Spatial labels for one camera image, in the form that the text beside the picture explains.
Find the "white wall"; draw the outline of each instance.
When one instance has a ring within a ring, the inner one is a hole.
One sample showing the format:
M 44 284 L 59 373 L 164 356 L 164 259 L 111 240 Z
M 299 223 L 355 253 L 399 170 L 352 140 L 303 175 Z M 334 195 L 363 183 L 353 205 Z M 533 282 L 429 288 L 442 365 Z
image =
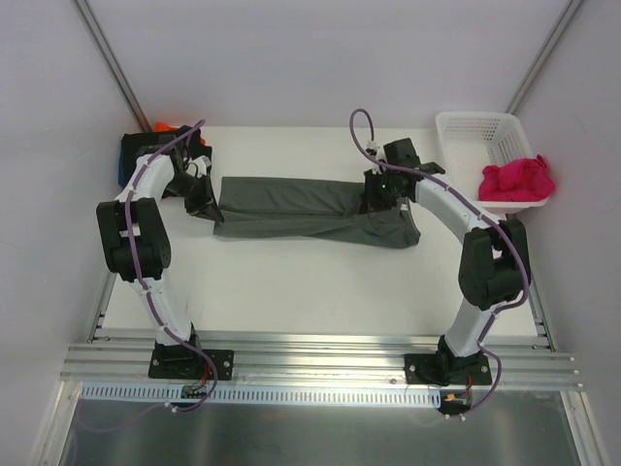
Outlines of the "white wall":
M 519 115 L 554 198 L 524 214 L 539 287 L 621 462 L 621 2 L 590 0 Z
M 104 270 L 95 206 L 136 131 L 69 0 L 0 16 L 0 463 L 25 464 Z
M 433 127 L 503 111 L 568 0 L 93 0 L 149 116 Z

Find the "pink towel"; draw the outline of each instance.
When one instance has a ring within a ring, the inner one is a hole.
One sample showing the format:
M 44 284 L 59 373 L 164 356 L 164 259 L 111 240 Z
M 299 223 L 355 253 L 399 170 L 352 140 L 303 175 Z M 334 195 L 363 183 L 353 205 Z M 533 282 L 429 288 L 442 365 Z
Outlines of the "pink towel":
M 478 187 L 480 201 L 534 202 L 552 194 L 556 184 L 548 175 L 545 159 L 521 158 L 502 167 L 483 169 L 485 179 Z

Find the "plastic basket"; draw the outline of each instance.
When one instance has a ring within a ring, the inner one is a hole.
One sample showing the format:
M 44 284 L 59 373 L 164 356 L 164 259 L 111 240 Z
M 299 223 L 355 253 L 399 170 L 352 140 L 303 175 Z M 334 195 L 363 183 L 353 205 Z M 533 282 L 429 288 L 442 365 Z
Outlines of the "plastic basket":
M 478 199 L 487 165 L 503 166 L 518 158 L 534 158 L 519 119 L 493 112 L 442 112 L 436 116 L 441 163 L 455 187 Z M 515 214 L 538 202 L 478 203 L 493 214 Z

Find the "gray pants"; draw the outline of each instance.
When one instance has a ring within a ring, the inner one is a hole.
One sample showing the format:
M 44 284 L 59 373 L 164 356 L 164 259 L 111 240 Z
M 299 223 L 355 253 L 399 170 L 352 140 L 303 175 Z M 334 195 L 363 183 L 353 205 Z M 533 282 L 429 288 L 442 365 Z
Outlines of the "gray pants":
M 224 222 L 213 229 L 227 238 L 304 236 L 383 248 L 418 244 L 408 200 L 383 212 L 358 214 L 362 183 L 283 178 L 222 179 Z

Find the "metal corner post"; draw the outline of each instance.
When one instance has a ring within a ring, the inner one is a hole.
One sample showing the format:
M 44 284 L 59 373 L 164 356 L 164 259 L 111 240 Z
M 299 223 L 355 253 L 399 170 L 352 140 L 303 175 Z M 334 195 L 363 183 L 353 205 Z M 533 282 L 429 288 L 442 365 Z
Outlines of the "metal corner post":
M 138 126 L 144 132 L 151 131 L 151 126 L 148 123 L 147 116 L 145 115 L 145 112 L 143 112 L 140 102 L 138 102 L 131 85 L 129 85 L 129 82 L 125 77 L 125 73 L 123 73 L 123 69 L 120 67 L 106 35 L 104 34 L 93 9 L 90 7 L 90 3 L 88 3 L 88 0 L 73 0 L 73 3 L 76 6 L 78 13 L 80 13 L 80 17 L 86 26 L 86 30 L 97 46 L 101 57 L 110 70 L 114 82 L 118 86 L 118 89 L 120 90 L 123 99 L 125 99 L 125 103 L 127 104 L 129 111 L 138 123 Z
M 541 72 L 549 62 L 554 51 L 558 49 L 559 44 L 565 37 L 565 33 L 569 30 L 578 11 L 586 3 L 586 1 L 587 0 L 570 0 L 565 6 L 565 9 L 559 15 L 556 23 L 550 30 L 545 42 L 541 46 L 541 49 L 539 49 L 535 60 L 533 60 L 529 70 L 513 94 L 513 97 L 507 107 L 508 114 L 516 115 L 520 111 L 528 95 L 531 90 L 533 90 L 533 87 L 540 77 Z

